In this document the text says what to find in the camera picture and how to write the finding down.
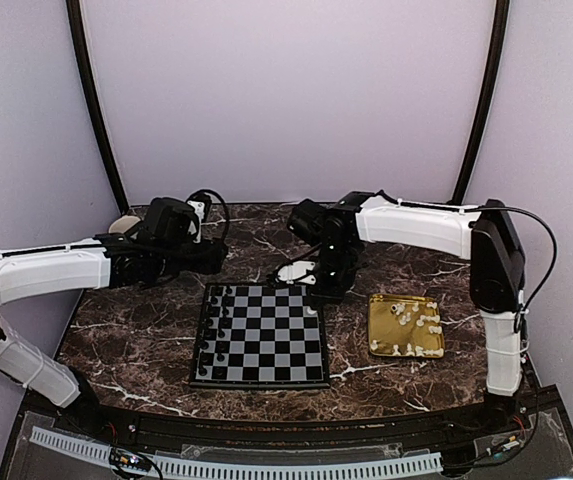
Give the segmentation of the black and white chessboard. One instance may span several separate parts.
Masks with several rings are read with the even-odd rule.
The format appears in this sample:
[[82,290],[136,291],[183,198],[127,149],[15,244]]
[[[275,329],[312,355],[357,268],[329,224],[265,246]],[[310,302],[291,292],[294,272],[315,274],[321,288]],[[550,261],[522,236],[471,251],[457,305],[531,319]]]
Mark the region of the black and white chessboard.
[[306,287],[211,283],[203,296],[190,385],[235,390],[330,386],[322,312]]

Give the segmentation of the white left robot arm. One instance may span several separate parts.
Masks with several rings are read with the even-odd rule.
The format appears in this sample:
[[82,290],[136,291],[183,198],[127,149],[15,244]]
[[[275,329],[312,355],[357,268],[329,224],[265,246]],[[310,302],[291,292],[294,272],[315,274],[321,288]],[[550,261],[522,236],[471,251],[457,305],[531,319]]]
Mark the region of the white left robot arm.
[[[188,241],[175,247],[147,245],[123,234],[104,234],[78,242],[33,249],[0,250],[0,307],[18,300],[72,290],[154,285],[184,271],[220,272],[228,253],[221,239]],[[107,427],[83,377],[45,355],[0,315],[0,371],[34,390],[86,436]]]

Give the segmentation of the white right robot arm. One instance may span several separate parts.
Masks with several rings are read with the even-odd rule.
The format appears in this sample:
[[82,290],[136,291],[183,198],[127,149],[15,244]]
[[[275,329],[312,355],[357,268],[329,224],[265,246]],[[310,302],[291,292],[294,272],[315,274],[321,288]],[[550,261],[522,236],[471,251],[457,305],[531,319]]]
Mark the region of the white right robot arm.
[[484,321],[486,389],[496,395],[476,413],[487,434],[515,416],[513,396],[521,383],[518,318],[525,306],[525,254],[502,202],[480,207],[405,202],[384,192],[352,192],[318,208],[314,237],[320,251],[311,293],[339,303],[353,286],[367,243],[394,243],[439,251],[470,264],[470,298]]

